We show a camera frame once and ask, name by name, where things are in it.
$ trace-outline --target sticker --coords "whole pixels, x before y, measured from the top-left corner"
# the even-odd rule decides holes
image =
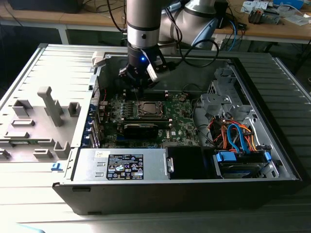
[[[107,167],[108,180],[144,179],[142,154],[109,154]]]
[[[97,150],[95,151],[95,158],[108,158],[110,151]]]

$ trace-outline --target wire bundle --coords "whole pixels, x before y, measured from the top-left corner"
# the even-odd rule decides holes
[[[214,118],[210,122],[207,128],[210,130],[214,124],[220,125],[220,132],[218,135],[215,136],[215,139],[213,140],[215,147],[222,149],[222,150],[239,152],[239,147],[237,146],[237,143],[239,141],[239,144],[242,146],[243,150],[246,150],[243,145],[244,139],[245,139],[247,142],[246,144],[248,146],[247,149],[249,151],[258,151],[254,144],[253,132],[249,128],[247,128],[245,125],[240,124],[239,122],[231,120],[231,119],[227,120],[227,119]],[[233,142],[231,141],[231,131],[238,132]]]

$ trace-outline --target side panel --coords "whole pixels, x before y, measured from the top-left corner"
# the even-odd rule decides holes
[[[60,186],[53,189],[79,215],[255,209],[301,182],[231,182]]]

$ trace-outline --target yellow wire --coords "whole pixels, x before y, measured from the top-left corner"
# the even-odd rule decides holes
[[[253,135],[252,135],[252,144],[253,144],[253,147],[254,147],[255,151],[258,151],[258,150],[256,149],[256,147],[255,147],[255,144],[254,144],[254,136],[253,136]]]

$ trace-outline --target blue drive bracket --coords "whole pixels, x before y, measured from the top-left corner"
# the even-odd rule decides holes
[[[217,162],[235,162],[237,158],[233,152],[222,151],[216,154]]]

